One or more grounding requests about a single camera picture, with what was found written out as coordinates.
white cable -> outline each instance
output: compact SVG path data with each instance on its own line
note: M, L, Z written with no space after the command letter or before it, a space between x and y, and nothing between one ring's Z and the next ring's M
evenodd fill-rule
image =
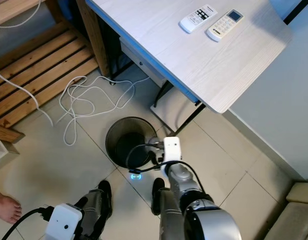
M27 18L25 21L23 21L22 23L14 25L14 26L0 26L0 29L10 29L10 28L19 27L19 26L25 24L38 12L41 3L42 3L42 0L39 0L38 6L37 6L36 10L34 11L34 13L31 14L31 16L29 18Z
M70 85L71 82L74 81L74 80L77 79L77 78L84 78L84 80L83 80L80 84L73 84L73 85ZM105 92L104 90L102 90L100 87L91 86L91 85L93 85L93 84L95 83L95 81L97 81L98 79L105 79L105 80L107 80L107 81L109 81L109 82L118 83L118 84L119 84L119 83L130 83L131 85L130 85L130 87L119 97L119 99L117 100L117 102L114 103L114 102L110 99L110 97L106 94L106 92ZM132 99L132 97L133 97L134 94L135 94L135 84L140 83L140 82L143 82L143 81L145 81L145 80L147 80L147 79L149 79L149 77L147 77L147 78L145 78L145 79L143 79L143 80L139 80L139 81L136 81L136 82L132 83L132 82L129 81L129 80L113 81L113 80L110 80L110 79L108 79L108 78L106 78L106 77L104 77L104 76L98 76L98 77L95 78L95 80L94 80L91 84L89 84L89 85L83 85L83 84L86 82L86 80L87 80L87 77L86 77L86 76L77 76L77 77L73 78L72 80L70 80L70 81L68 82L67 86L65 87L63 93L61 94L60 98L59 98L59 105L60 105L60 107L65 111L65 114L63 114L63 115L58 119L58 121L56 122L56 124L57 124L57 123L58 123L65 115L67 115L67 114L70 114L70 115L73 117L73 119L71 119L71 120L69 121L69 123L67 124L67 126L66 126L66 128L65 128L64 136L63 136L64 143L65 143L66 145L68 145L68 146L72 146L72 145L74 145L74 144L76 143L76 140L77 140L77 127L76 127L76 124L77 124L77 119L78 119L78 118L88 118L88 117L98 116L98 115L110 113L110 112L112 112L112 111L115 110L115 109L122 109L122 108L124 108L124 107L126 106L126 104ZM86 89L86 90L85 90L83 93L81 93L79 96L73 96L74 91L75 91L77 88L79 88L79 87L81 87L81 88L88 88L88 87L90 87L90 88ZM128 100L127 100L122 106L118 106L118 104L120 103L121 98L122 98L131 88L133 89L131 96L128 98ZM91 101L89 101L89 100L87 100L87 99L80 98L82 95L84 95L86 92L88 92L88 91L91 90L91 89L99 89L101 92L103 92L103 93L105 94L105 96L109 99L109 101L111 102L111 104L112 104L114 107L113 107L112 109L110 109L110 110L107 110L107 111L94 113L94 111L95 111L95 105L94 105ZM71 101L70 108L69 108L68 110L67 110L67 109L62 105L62 103L61 103L61 100L62 100L62 98L63 98L63 96L64 96L64 94L65 94L66 92L67 92L68 95L70 96L70 101ZM76 114L75 111L74 111L74 109L73 109L73 104L74 104L75 101L86 101L86 102L88 102L88 103L92 106L92 111L91 111L90 113L87 113L87 114ZM68 142L66 141L66 134L67 134L68 127L70 126L70 124L71 124L72 122L74 122L74 132L75 132L75 136L74 136L73 142L72 142L72 143L68 143Z
M16 87L16 88L18 88L18 89L23 90L24 92L26 92L26 93L34 100L34 102L35 102L35 104L36 104L37 110L38 110L38 111L41 111L44 115L46 115L46 117L47 117L47 118L49 119L49 121L50 121L50 124L51 124L52 126L54 126L53 120L50 118L50 116L49 116L45 111L43 111L43 110L41 110L41 109L39 108L38 101L37 101L37 99L34 97L34 95L31 94L31 92L29 92L28 90L24 89L24 88L21 87L21 86L18 86L17 84L14 84L13 82L7 80L7 79L4 78L1 74L0 74L0 78L1 78L2 80L6 81L7 83L13 85L14 87Z

blue led light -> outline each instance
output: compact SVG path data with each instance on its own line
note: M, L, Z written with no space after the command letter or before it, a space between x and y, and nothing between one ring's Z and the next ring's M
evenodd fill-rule
M141 176L141 175L138 175L138 174L131 174L131 175L130 175L130 178L131 178L132 180L140 180L140 179L142 179L142 176Z

black cable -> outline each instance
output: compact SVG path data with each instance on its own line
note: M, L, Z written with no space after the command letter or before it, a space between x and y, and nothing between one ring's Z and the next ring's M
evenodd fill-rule
M45 210L43 207L31 210L30 212L26 213L25 215L23 215L14 225L12 225L12 227L8 230L8 232L5 234L5 236L3 237L2 240L7 240L7 238L10 236L10 234L16 229L16 227L18 227L18 225L25 220L26 218L28 218L30 215L35 214L35 213L42 213L43 210Z
M157 147L158 147L156 144L149 144L149 143L140 144L140 145L137 145L137 146L133 147L133 148L129 151L129 153L128 153L127 157L126 157L126 168L127 168L127 169L129 169L129 168L128 168L128 160L129 160L130 154L132 154L132 152L133 152L136 148L138 148L138 147L144 147L144 146L150 146L150 147L154 147L154 148L157 148Z
M199 184L199 187L202 189L202 192L206 194L204 188L203 188L203 185L202 183L200 182L199 180L199 177L197 175L197 173L195 172L195 170L191 167L191 165L189 165L188 163L184 162L184 161L166 161L166 162L163 162L159 165L156 165L156 166L152 166L150 168L147 168L147 169L144 169L144 170L140 170L138 168L135 168L135 169L130 169L129 172L132 173L132 174L141 174L141 173L144 173L144 172L148 172L150 170L153 170L153 169L159 169L161 166L163 165L174 165L174 164L184 164L185 166L189 167L192 172L194 173L195 177L197 178L197 181L198 181L198 184Z

white wooden tabletop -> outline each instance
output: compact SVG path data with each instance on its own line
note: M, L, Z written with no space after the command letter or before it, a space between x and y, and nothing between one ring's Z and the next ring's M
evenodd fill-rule
M283 51L289 28L268 0L92 0L204 104L225 112ZM204 4L218 11L191 34L178 25ZM221 42L205 31L226 12L245 18Z

table drawer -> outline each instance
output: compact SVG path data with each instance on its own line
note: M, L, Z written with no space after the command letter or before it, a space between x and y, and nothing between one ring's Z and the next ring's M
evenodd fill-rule
M141 57L123 38L119 39L122 51L161 88L166 82L166 78Z

